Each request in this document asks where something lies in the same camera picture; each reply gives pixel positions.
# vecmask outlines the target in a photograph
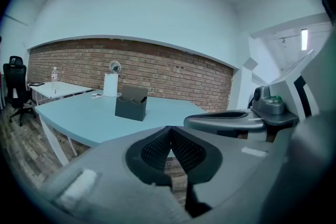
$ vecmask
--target water bottle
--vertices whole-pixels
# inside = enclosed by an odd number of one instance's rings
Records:
[[[54,70],[51,72],[51,87],[53,90],[57,89],[57,79],[58,79],[58,71],[57,67],[54,67]]]

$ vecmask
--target wall light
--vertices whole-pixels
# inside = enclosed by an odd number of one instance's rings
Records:
[[[306,50],[308,44],[308,29],[301,30],[301,43],[302,43],[301,49]]]

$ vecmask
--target black office chair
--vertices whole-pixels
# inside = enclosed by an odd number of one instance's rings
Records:
[[[19,109],[10,116],[9,122],[12,122],[12,117],[20,115],[20,126],[22,126],[22,118],[25,113],[32,114],[36,118],[33,108],[23,108],[24,104],[32,98],[32,91],[26,89],[26,72],[25,65],[4,64],[4,75],[8,88],[7,98],[14,109]],[[16,89],[17,98],[13,96],[13,89]]]
[[[9,63],[11,65],[23,65],[23,60],[20,56],[10,56]]]

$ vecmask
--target desk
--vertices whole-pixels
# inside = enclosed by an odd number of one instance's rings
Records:
[[[87,92],[87,91],[91,91],[92,88],[87,88],[87,87],[83,87],[83,86],[79,86],[79,85],[74,85],[74,84],[69,84],[66,82],[62,82],[62,81],[57,81],[57,89],[53,90],[52,89],[52,85],[51,82],[46,82],[44,85],[41,86],[29,86],[31,87],[34,91],[35,91],[35,99],[36,99],[36,105],[39,105],[39,100],[37,98],[37,93],[42,95],[42,99],[40,101],[43,100],[47,100],[47,99],[56,99],[56,98],[64,98],[64,96],[67,95],[74,95],[76,93],[82,93],[82,92]],[[70,143],[70,146],[72,148],[72,151],[74,152],[75,156],[77,156],[77,152],[72,144],[71,139],[68,137],[68,141]]]
[[[94,147],[114,138],[155,127],[183,126],[187,116],[205,112],[189,101],[148,97],[144,120],[134,121],[114,115],[117,97],[92,99],[92,93],[35,107],[50,145],[63,165],[69,161],[53,133],[53,128],[73,140]]]

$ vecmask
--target light blue desk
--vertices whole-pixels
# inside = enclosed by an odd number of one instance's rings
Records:
[[[50,145],[63,165],[69,161],[53,128],[75,141],[93,147],[155,127],[183,126],[187,116],[205,112],[190,101],[148,97],[146,117],[142,122],[134,121],[114,115],[116,97],[92,99],[92,93],[83,93],[35,107]]]

